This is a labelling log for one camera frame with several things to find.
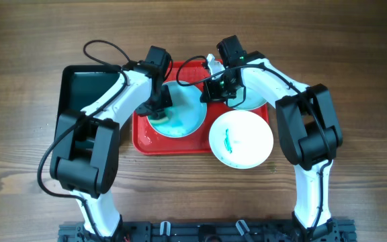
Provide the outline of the light blue plate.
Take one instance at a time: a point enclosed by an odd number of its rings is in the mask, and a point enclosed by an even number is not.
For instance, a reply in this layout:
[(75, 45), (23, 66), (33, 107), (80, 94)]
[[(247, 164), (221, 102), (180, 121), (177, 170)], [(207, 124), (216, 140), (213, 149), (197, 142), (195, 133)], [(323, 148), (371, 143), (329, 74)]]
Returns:
[(246, 88), (246, 98), (244, 97), (244, 87), (236, 91), (234, 99), (228, 99), (228, 107), (236, 110), (255, 110), (267, 103), (267, 100), (256, 91)]
[(176, 81), (166, 82), (163, 86), (169, 88), (173, 103), (163, 110), (169, 120), (162, 124), (149, 124), (159, 134), (169, 138), (182, 138), (194, 133), (207, 114), (207, 105), (200, 102), (202, 92), (194, 85), (184, 87)]

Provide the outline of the green yellow sponge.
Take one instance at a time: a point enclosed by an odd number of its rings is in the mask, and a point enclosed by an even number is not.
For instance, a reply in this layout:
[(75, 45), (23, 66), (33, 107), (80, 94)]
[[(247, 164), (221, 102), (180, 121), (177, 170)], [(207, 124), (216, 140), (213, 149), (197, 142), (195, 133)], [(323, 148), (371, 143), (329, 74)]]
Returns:
[(169, 120), (169, 117), (164, 112), (156, 113), (148, 117), (148, 121), (151, 124), (162, 124), (167, 122), (168, 120)]

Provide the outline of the white plate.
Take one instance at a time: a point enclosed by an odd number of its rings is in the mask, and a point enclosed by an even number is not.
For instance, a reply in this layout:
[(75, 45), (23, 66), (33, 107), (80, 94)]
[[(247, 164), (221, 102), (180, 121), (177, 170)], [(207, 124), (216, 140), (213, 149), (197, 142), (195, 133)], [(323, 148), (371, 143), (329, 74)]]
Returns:
[(268, 159), (273, 149), (273, 133), (259, 115), (233, 110), (219, 116), (209, 137), (214, 156), (235, 169), (254, 168)]

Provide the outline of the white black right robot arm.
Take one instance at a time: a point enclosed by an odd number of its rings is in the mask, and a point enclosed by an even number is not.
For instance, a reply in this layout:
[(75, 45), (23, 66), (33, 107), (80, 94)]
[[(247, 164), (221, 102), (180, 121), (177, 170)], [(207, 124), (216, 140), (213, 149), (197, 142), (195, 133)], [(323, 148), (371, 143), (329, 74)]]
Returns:
[(309, 86), (277, 70), (264, 54), (246, 52), (237, 36), (216, 46), (220, 61), (209, 56), (202, 103), (234, 99), (240, 88), (258, 93), (276, 111), (279, 143), (296, 171), (294, 218), (312, 236), (330, 220), (329, 172), (343, 136), (331, 94), (323, 84)]

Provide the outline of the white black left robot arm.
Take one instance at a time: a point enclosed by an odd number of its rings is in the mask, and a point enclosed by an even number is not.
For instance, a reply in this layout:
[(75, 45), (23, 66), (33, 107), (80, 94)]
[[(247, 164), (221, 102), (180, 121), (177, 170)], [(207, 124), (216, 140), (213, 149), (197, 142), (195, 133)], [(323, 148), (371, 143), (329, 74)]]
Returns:
[(59, 241), (128, 241), (110, 188), (119, 164), (120, 130), (133, 114), (161, 121), (172, 105), (163, 83), (173, 64), (151, 46), (144, 60), (123, 66), (99, 60), (62, 72), (54, 142), (42, 160), (77, 200), (84, 221), (59, 227)]

